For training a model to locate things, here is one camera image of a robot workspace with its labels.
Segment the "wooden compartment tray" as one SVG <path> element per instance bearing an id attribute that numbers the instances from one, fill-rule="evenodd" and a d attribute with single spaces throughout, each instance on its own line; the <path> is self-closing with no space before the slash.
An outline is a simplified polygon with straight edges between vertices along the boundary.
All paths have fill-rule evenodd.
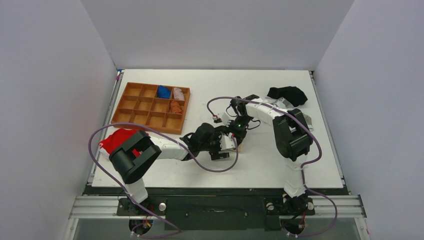
<path id="1" fill-rule="evenodd" d="M 161 133 L 180 135 L 183 131 L 191 90 L 188 87 L 164 85 L 171 90 L 169 99 L 157 97 L 157 84 L 128 82 L 111 119 L 112 124 L 132 123 L 144 125 Z M 173 88 L 182 89 L 185 101 L 176 100 L 182 114 L 170 112 Z"/>

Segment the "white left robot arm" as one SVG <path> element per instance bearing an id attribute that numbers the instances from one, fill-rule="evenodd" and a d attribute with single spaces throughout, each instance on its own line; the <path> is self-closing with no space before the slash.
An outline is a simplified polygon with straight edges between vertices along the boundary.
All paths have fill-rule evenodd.
<path id="1" fill-rule="evenodd" d="M 156 160 L 188 161 L 200 152 L 208 152 L 212 160 L 219 160 L 229 157 L 228 150 L 237 148 L 234 134 L 223 133 L 211 124 L 203 123 L 195 132 L 179 140 L 149 136 L 145 131 L 137 130 L 108 158 L 132 198 L 129 208 L 136 215 L 143 215 L 149 210 L 143 176 Z"/>

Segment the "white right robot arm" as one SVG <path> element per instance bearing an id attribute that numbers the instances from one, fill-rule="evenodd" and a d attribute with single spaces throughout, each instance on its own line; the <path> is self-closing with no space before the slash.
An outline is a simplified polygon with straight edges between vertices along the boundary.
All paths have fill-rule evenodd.
<path id="1" fill-rule="evenodd" d="M 306 192 L 303 168 L 315 140 L 302 111 L 279 108 L 254 94 L 233 98 L 230 107 L 236 113 L 238 123 L 255 118 L 272 127 L 276 148 L 285 160 L 283 189 L 288 196 L 282 199 L 282 207 L 289 214 L 296 213 L 302 207 L 299 196 Z"/>

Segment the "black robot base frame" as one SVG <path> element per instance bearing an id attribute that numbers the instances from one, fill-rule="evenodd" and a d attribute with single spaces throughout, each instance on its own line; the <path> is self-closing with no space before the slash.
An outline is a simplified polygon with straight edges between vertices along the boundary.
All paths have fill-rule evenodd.
<path id="1" fill-rule="evenodd" d="M 148 197 L 133 203 L 116 187 L 91 187 L 75 199 L 71 217 L 127 221 L 145 235 L 158 223 L 167 231 L 249 230 L 305 233 L 323 219 L 326 229 L 337 220 L 362 213 L 360 200 L 346 187 L 314 189 L 289 198 L 277 188 L 148 188 Z"/>

